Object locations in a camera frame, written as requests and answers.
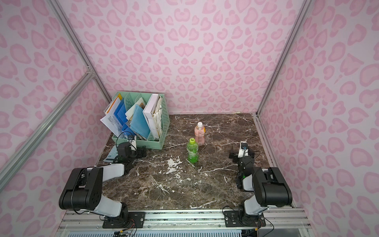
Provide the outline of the pink drink bottle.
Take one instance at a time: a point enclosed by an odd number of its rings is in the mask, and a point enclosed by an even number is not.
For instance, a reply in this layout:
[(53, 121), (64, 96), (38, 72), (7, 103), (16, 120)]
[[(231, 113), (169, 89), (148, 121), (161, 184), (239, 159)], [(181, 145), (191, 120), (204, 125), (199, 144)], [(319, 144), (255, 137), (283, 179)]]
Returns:
[(205, 127), (204, 127), (204, 125), (203, 125), (203, 127), (198, 127), (196, 125), (196, 127), (194, 129), (194, 135), (195, 135), (196, 143), (199, 146), (204, 145), (204, 143), (205, 143)]

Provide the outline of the green soda bottle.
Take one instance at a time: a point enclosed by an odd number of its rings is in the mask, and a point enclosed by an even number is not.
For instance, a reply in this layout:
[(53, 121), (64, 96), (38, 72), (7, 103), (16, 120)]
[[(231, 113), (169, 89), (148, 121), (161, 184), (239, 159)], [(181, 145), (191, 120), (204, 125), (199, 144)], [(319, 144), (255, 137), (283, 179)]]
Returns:
[(198, 162), (198, 144), (190, 144), (188, 142), (187, 144), (187, 152), (188, 152), (188, 161), (192, 164), (195, 164)]

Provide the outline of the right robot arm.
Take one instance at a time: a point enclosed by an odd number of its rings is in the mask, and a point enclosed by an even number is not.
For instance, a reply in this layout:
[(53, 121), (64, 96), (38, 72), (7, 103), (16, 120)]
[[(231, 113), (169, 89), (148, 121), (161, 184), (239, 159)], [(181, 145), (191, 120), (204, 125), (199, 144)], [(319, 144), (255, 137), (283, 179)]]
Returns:
[(292, 192), (279, 168), (255, 166), (255, 152), (246, 147), (230, 151), (229, 158), (238, 167), (236, 187), (253, 196), (243, 201), (238, 210), (223, 212), (227, 227), (264, 227), (265, 211), (292, 204)]

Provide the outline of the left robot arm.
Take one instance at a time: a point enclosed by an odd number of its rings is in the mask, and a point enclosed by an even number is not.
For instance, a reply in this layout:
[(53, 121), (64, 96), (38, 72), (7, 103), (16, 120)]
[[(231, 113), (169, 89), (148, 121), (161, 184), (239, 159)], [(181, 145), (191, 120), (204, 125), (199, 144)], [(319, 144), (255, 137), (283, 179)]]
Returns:
[(73, 169), (59, 198), (59, 207), (76, 214), (91, 212), (103, 216), (104, 229), (142, 228), (145, 213), (129, 212), (126, 203), (104, 196), (102, 188), (104, 182), (128, 174), (134, 161), (146, 156), (146, 148), (124, 142), (118, 144), (116, 150), (117, 155), (110, 165)]

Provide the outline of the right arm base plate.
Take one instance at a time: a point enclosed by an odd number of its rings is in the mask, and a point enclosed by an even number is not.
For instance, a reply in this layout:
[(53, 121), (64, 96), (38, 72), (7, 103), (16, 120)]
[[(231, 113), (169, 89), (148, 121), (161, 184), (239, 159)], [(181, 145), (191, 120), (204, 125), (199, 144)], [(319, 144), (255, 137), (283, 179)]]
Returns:
[(265, 227), (266, 222), (263, 215), (247, 215), (243, 212), (233, 210), (222, 211), (226, 227)]

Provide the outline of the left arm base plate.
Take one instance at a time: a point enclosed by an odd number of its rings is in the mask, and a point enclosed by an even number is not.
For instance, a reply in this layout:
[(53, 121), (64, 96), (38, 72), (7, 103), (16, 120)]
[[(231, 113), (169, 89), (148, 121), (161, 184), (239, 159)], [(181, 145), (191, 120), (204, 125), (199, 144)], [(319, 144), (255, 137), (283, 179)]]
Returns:
[(118, 217), (106, 217), (103, 229), (129, 229), (143, 228), (145, 222), (145, 212), (128, 212), (127, 215), (121, 214)]

